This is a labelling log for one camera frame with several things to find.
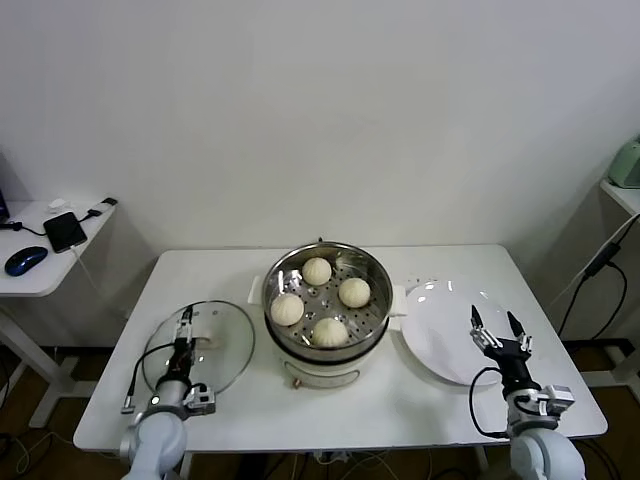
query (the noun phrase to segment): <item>white plate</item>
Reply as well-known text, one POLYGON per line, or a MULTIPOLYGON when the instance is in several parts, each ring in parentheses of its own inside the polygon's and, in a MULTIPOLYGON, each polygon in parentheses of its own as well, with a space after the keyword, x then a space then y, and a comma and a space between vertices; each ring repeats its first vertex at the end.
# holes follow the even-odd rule
MULTIPOLYGON (((496 366, 471 339, 471 305, 497 337, 513 338, 506 311, 482 290, 462 279, 437 280, 414 288, 407 296, 408 315, 402 335, 411 352, 437 375, 461 385, 486 366, 496 366)), ((484 374, 477 385, 492 385, 497 373, 484 374)))

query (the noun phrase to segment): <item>green appliance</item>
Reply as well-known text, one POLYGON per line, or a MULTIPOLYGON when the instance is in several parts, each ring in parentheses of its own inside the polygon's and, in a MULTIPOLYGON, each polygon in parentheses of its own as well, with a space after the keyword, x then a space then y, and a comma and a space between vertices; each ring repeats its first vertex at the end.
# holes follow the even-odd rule
POLYGON ((622 188, 640 188, 640 137, 629 140, 609 167, 609 180, 622 188))

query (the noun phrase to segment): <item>charging cable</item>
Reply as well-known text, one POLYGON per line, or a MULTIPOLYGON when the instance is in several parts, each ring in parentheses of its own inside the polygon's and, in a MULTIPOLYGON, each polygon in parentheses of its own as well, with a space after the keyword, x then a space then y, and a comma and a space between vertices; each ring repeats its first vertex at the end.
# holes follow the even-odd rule
POLYGON ((622 248, 620 246, 620 244, 626 238, 626 236, 629 234, 629 232, 631 231, 631 229, 635 225, 635 221, 638 218, 640 218, 640 214, 636 214, 636 215, 632 216, 631 218, 629 218, 626 222, 624 222, 615 231, 615 233, 613 235, 611 235, 611 237, 609 237, 609 239, 598 249, 598 251, 593 256, 593 258, 589 261, 589 263, 587 263, 587 265, 580 272, 578 272, 578 274, 575 277, 573 277, 573 279, 571 280, 571 282, 569 282, 569 284, 566 286, 566 288, 562 292, 560 292, 560 294, 558 294, 558 296, 556 296, 556 298, 549 304, 549 307, 551 307, 571 287, 571 285, 578 278, 580 278, 580 283, 578 283, 578 287, 573 292, 573 296, 571 297, 571 301, 569 302, 569 306, 567 307, 567 310, 566 310, 566 312, 564 314, 564 318, 562 319, 562 324, 560 325, 560 328, 558 329, 558 336, 559 337, 562 335, 562 333, 564 331, 564 327, 567 325, 567 320, 569 319, 569 314, 571 313, 571 310, 573 309, 573 306, 574 306, 574 304, 576 302, 576 299, 578 298, 578 294, 580 293, 580 289, 587 282, 587 280, 589 280, 589 279, 593 278, 594 276, 596 276, 600 272, 600 270, 602 270, 605 266, 616 270, 620 274, 620 276, 621 276, 621 278, 622 278, 622 280, 624 282, 623 290, 622 290, 622 296, 620 297, 620 300, 618 301, 618 305, 616 306, 616 309, 614 310, 613 314, 611 315, 611 317, 609 317, 609 320, 598 331, 598 333, 596 333, 595 335, 593 335, 590 338, 590 340, 595 340, 596 338, 598 338, 613 323, 616 315, 618 314, 618 312, 622 308, 622 304, 624 303, 624 300, 625 300, 625 298, 627 296, 627 284, 628 284, 627 277, 624 274, 624 271, 620 267, 618 267, 615 263, 613 263, 613 257, 615 257, 618 254, 618 252, 620 251, 620 249, 622 248), (626 230, 624 230, 624 233, 620 236, 620 238, 618 240, 614 241, 614 239, 618 236, 618 234, 623 229, 625 229, 625 227, 626 227, 626 230))
MULTIPOLYGON (((615 242, 615 244, 618 245, 618 250, 620 250, 620 242, 624 239, 624 237, 627 236, 627 234, 629 233, 629 230, 631 230, 631 226, 633 225, 633 223, 638 220, 638 218, 640 218, 640 213, 635 214, 633 217, 629 218, 626 222, 624 222, 622 225, 620 225, 620 227, 615 231, 615 233, 613 235, 611 235, 606 242, 604 242, 600 248, 598 248, 598 251, 596 252, 596 254, 591 258, 591 260, 589 260, 587 262, 587 264, 578 272, 576 273, 576 275, 571 279, 571 281, 567 284, 566 287, 564 287, 564 289, 562 289, 562 291, 556 295, 556 297, 551 300, 551 303, 549 303, 549 307, 551 308, 553 305, 555 305, 555 303, 560 300, 560 298, 567 293, 567 291, 573 286, 574 283, 576 283, 576 281, 578 281, 578 279, 580 279, 582 277, 582 275, 587 271, 587 269, 594 263, 594 261, 596 259, 598 259, 598 256, 606 249, 606 248, 611 248, 610 245, 612 244, 612 240, 614 238, 616 238, 618 236, 618 234, 624 230, 624 228, 626 226, 629 226, 629 228, 625 231, 624 235, 622 235, 622 237, 620 238, 620 240, 618 240, 618 242, 615 242)), ((602 262, 598 262, 600 264, 600 269, 602 267, 604 267, 604 265, 606 265, 606 262, 602 263, 602 262)))
POLYGON ((89 285, 91 285, 91 288, 93 288, 93 290, 96 292, 96 294, 98 295, 98 298, 100 299, 100 301, 102 302, 102 304, 107 308, 107 310, 114 315, 115 317, 117 317, 120 320, 124 320, 125 322, 128 321, 129 319, 127 318, 127 316, 125 315, 125 313, 114 307, 109 300, 107 300, 107 298, 102 294, 102 291, 98 288, 98 285, 96 284, 96 282, 93 280, 93 276, 91 275, 91 273, 89 272, 89 269, 87 268, 86 264, 84 263, 84 261, 82 260, 82 258, 80 258, 80 254, 77 252, 76 250, 76 246, 72 246, 71 247, 71 251, 73 252, 73 254, 76 257, 76 260, 78 260, 78 263, 80 264, 80 268, 82 269, 82 271, 84 272, 85 276, 87 277, 87 280, 89 281, 89 285))

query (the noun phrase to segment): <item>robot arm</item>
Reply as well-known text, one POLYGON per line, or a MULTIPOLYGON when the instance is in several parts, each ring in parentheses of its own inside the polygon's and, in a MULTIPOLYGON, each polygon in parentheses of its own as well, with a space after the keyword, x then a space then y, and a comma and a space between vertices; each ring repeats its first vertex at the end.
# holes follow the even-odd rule
POLYGON ((507 316, 516 340, 495 337, 471 307, 471 337, 502 374, 511 468, 524 480, 582 480, 586 477, 580 453, 555 431, 562 413, 575 402, 571 390, 558 385, 541 388, 533 381, 526 366, 533 339, 511 312, 507 316))
MULTIPOLYGON (((189 379, 195 361, 192 315, 193 307, 187 307, 178 320, 166 373, 158 380, 146 410, 136 416, 120 444, 120 456, 131 462, 126 480, 161 479, 184 455, 187 433, 183 422, 194 415, 215 412, 212 389, 204 384, 192 385, 189 379)), ((123 414, 134 411, 131 398, 132 392, 125 399, 123 414)))

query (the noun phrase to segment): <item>steamer basket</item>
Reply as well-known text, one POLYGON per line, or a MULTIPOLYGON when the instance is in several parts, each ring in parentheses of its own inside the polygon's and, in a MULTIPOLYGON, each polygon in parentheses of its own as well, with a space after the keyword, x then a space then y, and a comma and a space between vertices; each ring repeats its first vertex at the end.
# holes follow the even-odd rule
POLYGON ((274 341, 289 355, 317 365, 353 361, 375 347, 387 329, 392 300, 391 281, 380 262, 364 250, 334 242, 305 245, 287 253, 267 273, 262 291, 267 329, 274 341), (313 257, 331 264, 331 279, 319 287, 302 279, 302 266, 313 257), (364 307, 348 308, 338 298, 338 287, 348 278, 361 278, 371 287, 371 298, 364 307), (283 293, 297 295, 305 306, 302 319, 291 327, 271 319, 271 303, 283 293), (313 345, 315 324, 325 317, 347 327, 349 340, 344 346, 313 345))

